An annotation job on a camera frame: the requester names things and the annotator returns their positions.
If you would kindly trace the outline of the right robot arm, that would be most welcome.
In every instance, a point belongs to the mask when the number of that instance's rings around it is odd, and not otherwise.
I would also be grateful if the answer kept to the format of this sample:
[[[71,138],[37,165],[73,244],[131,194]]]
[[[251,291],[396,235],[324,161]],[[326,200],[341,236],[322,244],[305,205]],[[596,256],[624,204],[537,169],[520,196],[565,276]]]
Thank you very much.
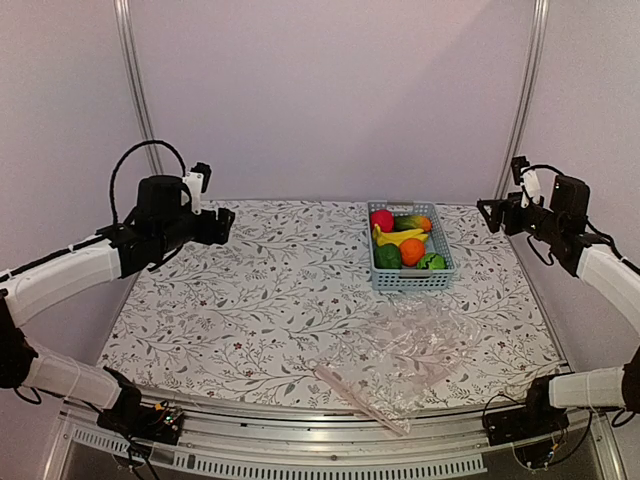
[[[588,233],[587,207],[590,189],[583,181],[555,177],[549,206],[539,195],[527,191],[536,183],[535,171],[526,167],[516,178],[520,192],[501,200],[477,202],[487,227],[508,236],[526,233],[549,246],[551,266],[559,264],[568,274],[594,288],[634,328],[639,328],[639,270],[630,265],[610,238]],[[531,383],[528,406],[517,415],[517,427],[537,436],[552,424],[556,410],[588,408],[639,412],[639,355],[619,367],[581,373],[549,375]]]

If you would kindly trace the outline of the yellow toy bananas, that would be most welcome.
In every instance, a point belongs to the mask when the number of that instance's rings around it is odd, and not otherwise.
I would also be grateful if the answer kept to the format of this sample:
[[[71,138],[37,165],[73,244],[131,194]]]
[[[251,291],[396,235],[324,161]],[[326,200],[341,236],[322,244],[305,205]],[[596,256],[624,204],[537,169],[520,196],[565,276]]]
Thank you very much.
[[[422,243],[428,240],[429,235],[422,229],[410,229],[400,232],[383,232],[378,224],[374,225],[372,238],[378,247],[393,244],[399,247],[408,239],[417,239]]]

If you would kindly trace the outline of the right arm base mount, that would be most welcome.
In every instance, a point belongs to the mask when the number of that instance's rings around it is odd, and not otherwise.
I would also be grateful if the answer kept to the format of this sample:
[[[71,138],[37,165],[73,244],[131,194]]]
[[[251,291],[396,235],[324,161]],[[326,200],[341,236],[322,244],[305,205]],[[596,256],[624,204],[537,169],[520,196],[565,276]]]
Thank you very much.
[[[496,399],[508,400],[514,407],[489,411]],[[481,422],[489,445],[511,445],[515,459],[529,470],[546,469],[552,464],[569,427],[565,410],[532,410],[502,393],[487,401]]]

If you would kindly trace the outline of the light blue plastic basket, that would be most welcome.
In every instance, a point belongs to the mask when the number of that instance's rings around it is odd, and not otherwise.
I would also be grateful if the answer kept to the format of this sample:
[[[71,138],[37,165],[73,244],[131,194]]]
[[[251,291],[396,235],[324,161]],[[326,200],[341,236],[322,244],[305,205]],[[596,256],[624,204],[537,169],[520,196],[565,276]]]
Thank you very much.
[[[368,256],[371,268],[371,281],[376,290],[391,291],[434,291],[449,287],[453,275],[456,273],[456,262],[445,234],[438,209],[430,202],[391,202],[368,201],[367,213],[371,215],[378,210],[389,210],[395,217],[409,216],[410,214],[422,215],[432,221],[432,229],[426,239],[428,253],[436,253],[444,259],[444,269],[418,269],[417,267],[405,267],[401,269],[382,269],[375,265],[374,252],[377,244],[373,234],[368,234]]]

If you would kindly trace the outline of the green toy bell pepper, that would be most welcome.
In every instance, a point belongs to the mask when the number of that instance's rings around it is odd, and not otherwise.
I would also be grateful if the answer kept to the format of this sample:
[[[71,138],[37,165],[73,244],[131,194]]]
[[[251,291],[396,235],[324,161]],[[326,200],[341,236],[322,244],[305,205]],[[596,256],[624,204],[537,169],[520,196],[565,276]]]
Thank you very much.
[[[374,265],[377,269],[401,269],[402,255],[399,247],[393,243],[378,246],[374,250]]]

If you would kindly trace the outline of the clear zip top bag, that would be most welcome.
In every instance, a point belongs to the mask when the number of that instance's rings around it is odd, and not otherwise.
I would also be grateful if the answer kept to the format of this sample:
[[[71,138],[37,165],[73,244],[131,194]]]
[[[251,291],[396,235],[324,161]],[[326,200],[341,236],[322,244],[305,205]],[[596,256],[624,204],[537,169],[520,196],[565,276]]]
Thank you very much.
[[[428,394],[471,358],[481,327],[434,296],[393,294],[345,340],[321,353],[314,375],[396,436],[427,409]]]

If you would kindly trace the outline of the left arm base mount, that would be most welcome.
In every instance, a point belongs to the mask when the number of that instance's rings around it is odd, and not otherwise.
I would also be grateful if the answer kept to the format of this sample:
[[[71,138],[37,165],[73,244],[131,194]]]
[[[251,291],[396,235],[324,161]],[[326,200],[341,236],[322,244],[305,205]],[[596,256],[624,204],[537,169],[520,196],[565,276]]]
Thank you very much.
[[[153,406],[141,403],[137,389],[123,390],[110,409],[103,409],[97,425],[127,439],[143,439],[177,445],[182,433],[184,411],[167,400]]]

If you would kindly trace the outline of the red toy apple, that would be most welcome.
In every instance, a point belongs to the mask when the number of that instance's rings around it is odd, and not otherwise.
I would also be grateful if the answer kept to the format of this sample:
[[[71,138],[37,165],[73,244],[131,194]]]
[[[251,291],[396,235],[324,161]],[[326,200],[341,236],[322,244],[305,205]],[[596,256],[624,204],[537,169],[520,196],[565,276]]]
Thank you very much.
[[[378,226],[382,232],[389,233],[394,230],[394,216],[385,209],[376,210],[370,214],[372,228]]]

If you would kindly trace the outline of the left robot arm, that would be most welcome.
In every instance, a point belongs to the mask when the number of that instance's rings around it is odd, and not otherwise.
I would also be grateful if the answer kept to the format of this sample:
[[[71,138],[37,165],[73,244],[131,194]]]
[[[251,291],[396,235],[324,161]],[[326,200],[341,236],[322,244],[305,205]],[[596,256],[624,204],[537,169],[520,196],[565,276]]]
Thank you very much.
[[[74,398],[109,412],[128,434],[148,426],[141,394],[126,377],[80,363],[29,341],[24,326],[35,316],[94,286],[154,271],[189,242],[223,245],[235,214],[208,210],[201,195],[208,181],[192,170],[181,177],[140,181],[137,201],[124,220],[84,241],[1,275],[1,386],[26,387]]]

